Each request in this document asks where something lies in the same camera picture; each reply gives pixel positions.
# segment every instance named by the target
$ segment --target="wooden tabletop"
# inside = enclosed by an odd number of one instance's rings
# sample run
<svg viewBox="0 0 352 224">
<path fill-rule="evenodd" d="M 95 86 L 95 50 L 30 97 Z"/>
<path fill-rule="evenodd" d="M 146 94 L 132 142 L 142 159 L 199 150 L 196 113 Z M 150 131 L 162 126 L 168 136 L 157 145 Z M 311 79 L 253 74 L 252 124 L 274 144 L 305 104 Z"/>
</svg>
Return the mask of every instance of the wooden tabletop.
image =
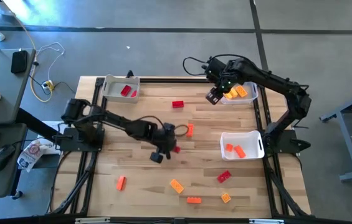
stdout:
<svg viewBox="0 0 352 224">
<path fill-rule="evenodd" d="M 95 79 L 80 77 L 76 98 L 91 101 Z M 193 124 L 194 135 L 192 138 L 177 138 L 181 152 L 172 152 L 171 160 L 165 158 L 157 164 L 149 159 L 155 147 L 136 141 L 123 131 L 105 127 L 105 141 L 95 169 L 89 216 L 270 217 L 262 160 L 226 162 L 220 153 L 222 132 L 257 129 L 253 104 L 219 103 L 213 106 L 205 99 L 211 88 L 212 84 L 206 83 L 142 83 L 137 104 L 108 103 L 107 110 L 128 119 L 153 115 L 162 122 L 175 125 Z M 267 98 L 275 121 L 286 110 L 285 99 L 271 90 L 267 91 Z M 183 100 L 184 108 L 172 109 L 171 102 L 176 100 Z M 80 155 L 73 152 L 62 163 L 55 185 L 55 208 L 75 184 Z M 290 155 L 280 154 L 279 158 L 285 187 L 302 210 L 310 213 L 299 162 Z M 232 177 L 220 184 L 216 177 L 226 170 Z M 121 175 L 127 180 L 125 189 L 118 191 L 116 184 Z M 184 187 L 181 194 L 171 188 L 169 183 L 173 179 Z M 230 202 L 221 200 L 224 193 L 231 196 Z M 280 210 L 276 191 L 275 196 Z M 187 197 L 201 197 L 202 203 L 188 204 Z"/>
</svg>

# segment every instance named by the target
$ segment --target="gray floor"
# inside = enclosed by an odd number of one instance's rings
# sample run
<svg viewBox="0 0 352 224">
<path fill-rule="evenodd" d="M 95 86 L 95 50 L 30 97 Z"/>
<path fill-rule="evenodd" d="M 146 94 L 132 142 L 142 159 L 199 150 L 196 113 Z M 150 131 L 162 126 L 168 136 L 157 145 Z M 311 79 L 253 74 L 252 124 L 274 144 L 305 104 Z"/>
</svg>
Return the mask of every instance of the gray floor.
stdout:
<svg viewBox="0 0 352 224">
<path fill-rule="evenodd" d="M 9 1 L 15 13 L 30 26 L 125 28 L 253 29 L 248 0 L 88 0 L 77 2 Z M 262 29 L 352 30 L 352 0 L 256 0 Z M 0 16 L 0 26 L 17 26 Z M 242 54 L 260 65 L 255 34 L 175 32 L 31 32 L 37 47 L 60 42 L 66 49 L 52 67 L 54 82 L 65 81 L 76 89 L 81 75 L 186 75 L 184 57 L 206 59 L 221 53 Z M 25 33 L 4 31 L 0 48 L 30 48 Z M 318 117 L 352 98 L 352 35 L 264 34 L 269 68 L 277 75 L 309 84 L 313 103 L 298 129 L 312 147 L 302 152 L 303 175 L 312 213 L 322 218 L 352 221 L 352 181 L 338 176 L 352 164 L 336 121 L 323 124 Z M 43 81 L 56 53 L 39 57 L 36 79 Z M 199 72 L 199 65 L 188 65 Z M 29 87 L 22 107 L 42 120 L 58 120 L 65 102 L 73 97 L 66 86 L 55 89 L 48 103 L 37 101 Z M 25 197 L 0 198 L 0 218 L 43 214 L 53 170 L 22 174 Z"/>
</svg>

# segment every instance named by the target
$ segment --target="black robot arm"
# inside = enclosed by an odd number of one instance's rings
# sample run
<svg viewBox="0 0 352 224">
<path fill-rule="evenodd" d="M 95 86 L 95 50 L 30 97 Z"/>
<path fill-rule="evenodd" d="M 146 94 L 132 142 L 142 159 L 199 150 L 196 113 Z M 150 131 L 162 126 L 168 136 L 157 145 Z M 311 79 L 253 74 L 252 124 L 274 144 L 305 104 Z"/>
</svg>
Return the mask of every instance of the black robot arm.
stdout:
<svg viewBox="0 0 352 224">
<path fill-rule="evenodd" d="M 90 107 L 90 112 L 84 116 L 83 110 L 86 106 Z M 100 106 L 91 105 L 87 100 L 70 99 L 61 119 L 65 124 L 74 125 L 79 131 L 79 136 L 83 136 L 82 140 L 86 143 L 94 139 L 95 127 L 93 123 L 103 123 L 120 129 L 136 140 L 156 146 L 156 152 L 152 152 L 150 159 L 157 163 L 161 163 L 163 160 L 161 154 L 165 154 L 166 158 L 170 159 L 170 151 L 176 146 L 173 124 L 161 123 L 162 127 L 159 128 L 156 123 L 141 118 L 132 121 L 107 110 L 102 110 Z"/>
<path fill-rule="evenodd" d="M 213 57 L 209 59 L 208 66 L 202 66 L 205 69 L 206 78 L 214 83 L 214 88 L 206 95 L 206 99 L 215 105 L 223 97 L 223 93 L 230 92 L 236 83 L 243 85 L 245 82 L 254 82 L 283 94 L 287 100 L 288 110 L 277 122 L 269 124 L 263 135 L 264 143 L 274 149 L 284 129 L 296 119 L 301 120 L 307 115 L 312 101 L 306 93 L 308 86 L 291 82 L 289 78 L 280 78 L 271 72 L 259 69 L 248 58 L 239 57 L 228 61 L 227 64 Z M 299 151 L 310 146 L 308 142 L 300 140 L 293 144 Z"/>
</svg>

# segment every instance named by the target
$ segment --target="power adapter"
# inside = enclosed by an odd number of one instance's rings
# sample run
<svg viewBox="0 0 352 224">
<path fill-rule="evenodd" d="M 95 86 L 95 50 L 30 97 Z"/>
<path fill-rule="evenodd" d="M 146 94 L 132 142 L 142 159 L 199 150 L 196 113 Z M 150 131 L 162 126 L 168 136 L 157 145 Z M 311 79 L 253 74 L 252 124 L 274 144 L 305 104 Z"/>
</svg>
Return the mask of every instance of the power adapter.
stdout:
<svg viewBox="0 0 352 224">
<path fill-rule="evenodd" d="M 52 83 L 51 80 L 47 80 L 45 82 L 42 83 L 41 85 L 43 87 L 44 90 L 54 90 L 54 84 Z"/>
</svg>

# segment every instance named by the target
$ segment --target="lego brick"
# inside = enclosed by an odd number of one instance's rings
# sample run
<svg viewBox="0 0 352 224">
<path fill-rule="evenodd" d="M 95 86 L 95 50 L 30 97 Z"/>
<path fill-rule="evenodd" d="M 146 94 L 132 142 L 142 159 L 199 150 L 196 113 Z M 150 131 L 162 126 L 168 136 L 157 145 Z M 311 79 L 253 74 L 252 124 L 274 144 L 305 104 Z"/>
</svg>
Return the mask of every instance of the lego brick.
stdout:
<svg viewBox="0 0 352 224">
<path fill-rule="evenodd" d="M 188 197 L 187 203 L 201 203 L 202 200 L 200 197 Z"/>
<path fill-rule="evenodd" d="M 173 101 L 171 102 L 173 105 L 173 108 L 183 108 L 184 107 L 184 101 Z"/>
<path fill-rule="evenodd" d="M 229 100 L 232 100 L 232 95 L 231 93 L 225 93 L 224 96 L 229 99 Z"/>
<path fill-rule="evenodd" d="M 228 170 L 226 170 L 224 173 L 220 174 L 218 177 L 217 177 L 217 180 L 220 182 L 220 183 L 223 183 L 225 180 L 227 180 L 228 178 L 230 178 L 231 174 Z"/>
<path fill-rule="evenodd" d="M 231 144 L 226 144 L 226 150 L 229 151 L 229 152 L 232 151 L 232 148 L 233 148 L 233 147 L 234 147 L 234 146 L 231 145 Z"/>
<path fill-rule="evenodd" d="M 133 94 L 131 94 L 131 98 L 135 97 L 137 95 L 137 90 L 134 90 Z"/>
<path fill-rule="evenodd" d="M 122 96 L 127 96 L 127 94 L 130 92 L 131 90 L 131 86 L 129 85 L 125 85 L 125 87 L 122 89 L 122 91 L 120 92 L 120 94 Z"/>
<path fill-rule="evenodd" d="M 116 186 L 116 189 L 123 190 L 125 188 L 125 182 L 126 182 L 126 177 L 120 176 L 119 180 L 118 180 L 118 185 Z"/>
<path fill-rule="evenodd" d="M 240 158 L 245 158 L 246 154 L 240 146 L 236 146 L 234 149 Z"/>
<path fill-rule="evenodd" d="M 237 91 L 236 91 L 235 89 L 231 89 L 231 91 L 230 91 L 229 93 L 231 94 L 231 96 L 232 96 L 233 98 L 235 98 L 235 97 L 238 96 L 238 93 L 237 93 Z"/>
<path fill-rule="evenodd" d="M 244 87 L 242 87 L 242 86 L 237 86 L 235 88 L 235 90 L 237 91 L 237 93 L 239 94 L 240 97 L 244 97 L 244 96 L 248 95 L 248 93 L 245 91 Z"/>
<path fill-rule="evenodd" d="M 179 194 L 184 190 L 184 187 L 174 179 L 170 182 L 170 186 Z"/>
<path fill-rule="evenodd" d="M 188 124 L 188 132 L 186 134 L 187 137 L 192 137 L 194 133 L 194 125 L 193 124 Z"/>
<path fill-rule="evenodd" d="M 231 200 L 231 197 L 229 194 L 224 194 L 224 195 L 221 195 L 221 199 L 223 200 L 224 203 L 227 203 Z"/>
<path fill-rule="evenodd" d="M 179 153 L 180 152 L 180 147 L 178 147 L 178 146 L 174 147 L 173 151 Z"/>
</svg>

